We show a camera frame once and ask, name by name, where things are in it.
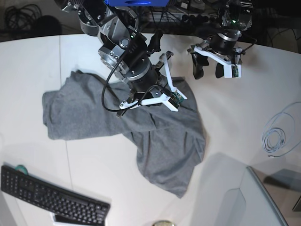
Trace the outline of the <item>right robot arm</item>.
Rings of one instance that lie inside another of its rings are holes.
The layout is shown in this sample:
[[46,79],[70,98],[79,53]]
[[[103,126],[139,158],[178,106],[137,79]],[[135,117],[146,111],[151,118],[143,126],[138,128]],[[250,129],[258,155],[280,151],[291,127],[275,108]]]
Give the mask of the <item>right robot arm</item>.
[[[155,65],[149,59],[161,51],[161,31],[156,31],[146,43],[141,34],[141,15],[130,7],[110,6],[106,0],[57,0],[56,4],[61,11],[76,11],[83,33],[98,37],[103,43],[98,54],[111,71],[101,94],[105,110],[118,116],[127,110],[151,105],[165,105],[170,111],[178,111],[187,97],[173,85],[168,65],[173,53],[163,53]],[[118,109],[110,109],[104,100],[113,75],[129,87],[128,98]]]

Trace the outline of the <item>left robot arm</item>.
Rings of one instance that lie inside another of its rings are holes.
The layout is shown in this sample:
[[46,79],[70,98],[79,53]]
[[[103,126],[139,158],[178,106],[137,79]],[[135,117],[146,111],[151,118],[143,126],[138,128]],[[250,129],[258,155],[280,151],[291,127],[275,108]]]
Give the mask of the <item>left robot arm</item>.
[[196,80],[204,76],[204,67],[209,59],[216,64],[216,78],[240,78],[241,56],[251,48],[237,47],[238,39],[252,26],[253,3],[250,0],[205,0],[208,7],[217,10],[215,22],[199,26],[195,34],[202,41],[188,49],[193,61],[193,76]]

